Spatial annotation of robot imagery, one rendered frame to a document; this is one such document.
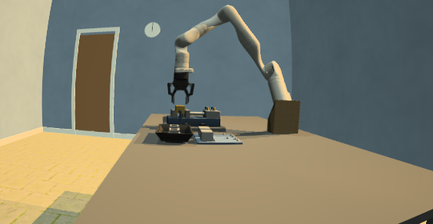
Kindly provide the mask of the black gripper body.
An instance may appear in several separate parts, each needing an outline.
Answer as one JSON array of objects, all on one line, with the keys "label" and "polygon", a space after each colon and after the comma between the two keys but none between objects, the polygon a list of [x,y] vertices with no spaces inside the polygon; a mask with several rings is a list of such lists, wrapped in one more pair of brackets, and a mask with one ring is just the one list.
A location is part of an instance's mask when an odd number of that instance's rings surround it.
[{"label": "black gripper body", "polygon": [[178,91],[182,90],[184,91],[183,84],[188,87],[189,81],[188,81],[189,73],[174,73],[174,81],[173,86],[176,87],[179,83],[180,86],[177,88]]}]

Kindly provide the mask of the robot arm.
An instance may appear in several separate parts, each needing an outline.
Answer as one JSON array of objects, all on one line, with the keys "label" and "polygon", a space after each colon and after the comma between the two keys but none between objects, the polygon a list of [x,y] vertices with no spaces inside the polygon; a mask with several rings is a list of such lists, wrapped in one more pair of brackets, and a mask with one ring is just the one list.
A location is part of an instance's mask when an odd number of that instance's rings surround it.
[{"label": "robot arm", "polygon": [[291,100],[279,65],[275,61],[271,61],[265,66],[263,65],[260,57],[259,42],[243,22],[236,9],[230,5],[225,5],[212,18],[199,23],[176,38],[174,73],[193,73],[193,68],[189,68],[189,53],[187,52],[187,46],[216,26],[229,21],[236,29],[240,43],[255,61],[264,78],[268,81],[273,104],[275,100]]}]

